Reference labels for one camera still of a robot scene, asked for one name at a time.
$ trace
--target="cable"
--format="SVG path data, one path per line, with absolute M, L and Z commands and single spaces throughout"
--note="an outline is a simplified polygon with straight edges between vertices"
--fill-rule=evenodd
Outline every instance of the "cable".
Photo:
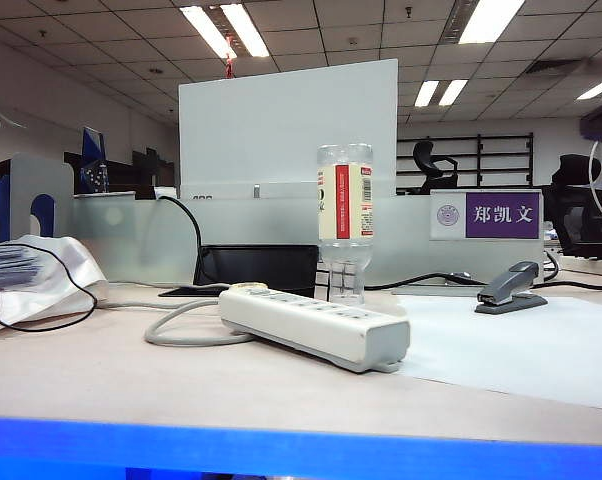
M 365 287 L 365 290 L 374 291 L 374 290 L 385 290 L 386 288 L 395 288 L 401 287 L 403 285 L 409 285 L 411 283 L 420 282 L 422 280 L 429 280 L 431 278 L 443 278 L 445 280 L 449 280 L 451 282 L 458 283 L 459 285 L 485 285 L 483 282 L 478 282 L 476 280 L 471 280 L 465 277 L 459 277 L 457 275 L 452 275 L 449 273 L 428 273 L 426 275 L 421 275 L 419 277 L 409 278 L 407 280 L 402 280 L 396 283 L 389 283 L 387 285 L 368 285 Z
M 592 150 L 590 150 L 590 160 L 588 161 L 588 180 L 590 181 L 590 191 L 592 192 L 592 197 L 594 198 L 594 203 L 597 205 L 597 208 L 599 209 L 599 212 L 601 212 L 601 215 L 602 215 L 602 205 L 601 205 L 601 202 L 599 201 L 599 196 L 597 195 L 597 192 L 594 189 L 594 179 L 592 178 L 592 165 L 594 163 L 594 151 L 597 149 L 598 146 L 599 146 L 599 141 L 597 140 L 596 142 L 594 142 L 594 145 L 592 145 Z
M 543 281 L 547 282 L 548 280 L 552 280 L 554 277 L 556 277 L 559 274 L 559 264 L 557 263 L 557 260 L 550 254 L 550 252 L 548 252 L 547 250 L 543 251 L 546 256 L 550 259 L 550 262 L 552 263 L 553 266 L 553 270 L 552 273 L 550 275 L 548 275 L 547 277 L 543 277 Z
M 45 327 L 45 328 L 21 328 L 21 327 L 15 327 L 13 325 L 9 325 L 5 322 L 3 322 L 0 319 L 0 325 L 5 327 L 5 328 L 9 328 L 10 330 L 16 330 L 18 332 L 28 332 L 28 333 L 39 333 L 39 332 L 51 332 L 53 330 L 60 330 L 62 328 L 66 328 L 66 327 L 70 327 L 72 325 L 76 325 L 79 322 L 82 322 L 83 320 L 85 320 L 86 318 L 88 318 L 90 315 L 92 315 L 92 312 L 94 312 L 94 310 L 97 308 L 97 303 L 98 300 L 97 298 L 90 293 L 90 291 L 86 290 L 85 288 L 83 288 L 81 285 L 79 285 L 77 282 L 74 281 L 74 279 L 72 278 L 72 275 L 70 274 L 70 270 L 68 269 L 67 265 L 65 263 L 63 263 L 63 260 L 61 260 L 54 252 L 50 251 L 50 250 L 46 250 L 45 248 L 41 248 L 41 247 L 35 247 L 33 245 L 28 245 L 26 243 L 8 243 L 7 245 L 11 245 L 11 246 L 15 246 L 15 247 L 25 247 L 25 248 L 31 248 L 32 250 L 37 250 L 39 252 L 43 252 L 43 253 L 47 253 L 48 255 L 52 255 L 55 260 L 57 262 L 59 262 L 59 265 L 61 265 L 63 267 L 63 270 L 65 271 L 66 276 L 68 277 L 68 280 L 70 280 L 70 283 L 72 283 L 72 285 L 74 285 L 75 287 L 77 287 L 80 291 L 84 292 L 85 294 L 87 294 L 88 296 L 90 296 L 90 298 L 92 299 L 92 307 L 85 313 L 85 315 L 83 315 L 82 317 L 78 318 L 77 320 L 73 320 L 69 323 L 64 323 L 63 325 L 56 325 L 54 327 Z
M 177 308 L 174 312 L 169 313 L 158 322 L 153 323 L 145 331 L 145 341 L 153 343 L 155 345 L 162 345 L 168 347 L 211 347 L 218 345 L 234 345 L 236 343 L 249 342 L 254 339 L 253 335 L 249 333 L 237 333 L 224 337 L 164 337 L 158 333 L 158 329 L 165 325 L 167 322 L 175 317 L 178 317 L 182 313 L 194 310 L 195 308 L 205 307 L 208 305 L 217 305 L 218 300 L 199 300 L 196 302 L 190 302 L 182 307 Z
M 192 215 L 192 212 L 188 209 L 188 207 L 186 207 L 183 203 L 181 203 L 176 198 L 166 197 L 165 195 L 161 195 L 159 198 L 157 198 L 157 200 L 168 200 L 169 202 L 174 203 L 181 210 L 183 210 L 183 212 L 190 219 L 190 222 L 192 222 L 192 226 L 194 226 L 194 232 L 196 233 L 196 236 L 197 236 L 197 244 L 196 244 L 197 245 L 197 260 L 194 265 L 194 276 L 192 278 L 192 283 L 196 283 L 197 275 L 199 273 L 199 270 L 201 269 L 201 229 L 199 228 L 197 219 L 194 218 L 194 215 Z
M 602 285 L 591 285 L 589 283 L 573 282 L 570 280 L 561 280 L 558 282 L 541 283 L 539 285 L 533 285 L 530 287 L 531 290 L 548 287 L 578 287 L 587 288 L 588 290 L 599 290 L 602 291 Z

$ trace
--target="white paper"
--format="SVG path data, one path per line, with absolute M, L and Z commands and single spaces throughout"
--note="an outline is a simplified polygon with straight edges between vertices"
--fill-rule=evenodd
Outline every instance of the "white paper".
M 602 305 L 547 300 L 486 315 L 472 298 L 401 297 L 412 338 L 400 373 L 602 408 Z

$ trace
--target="red tag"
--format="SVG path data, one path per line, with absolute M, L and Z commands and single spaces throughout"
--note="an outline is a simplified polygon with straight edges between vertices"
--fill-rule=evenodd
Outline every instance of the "red tag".
M 350 238 L 350 167 L 337 165 L 336 204 L 337 204 L 337 238 Z

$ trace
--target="whiteboard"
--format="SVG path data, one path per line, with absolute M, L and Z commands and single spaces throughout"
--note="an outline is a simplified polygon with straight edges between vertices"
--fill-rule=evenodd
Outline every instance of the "whiteboard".
M 317 148 L 368 143 L 395 194 L 396 59 L 179 87 L 182 198 L 316 196 Z

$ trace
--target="gray stapler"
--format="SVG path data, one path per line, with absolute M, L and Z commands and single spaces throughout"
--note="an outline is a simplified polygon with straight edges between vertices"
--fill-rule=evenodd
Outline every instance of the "gray stapler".
M 497 315 L 547 304 L 548 301 L 539 295 L 515 295 L 531 287 L 537 275 L 539 265 L 535 262 L 519 262 L 511 266 L 479 292 L 477 298 L 480 303 L 474 311 Z

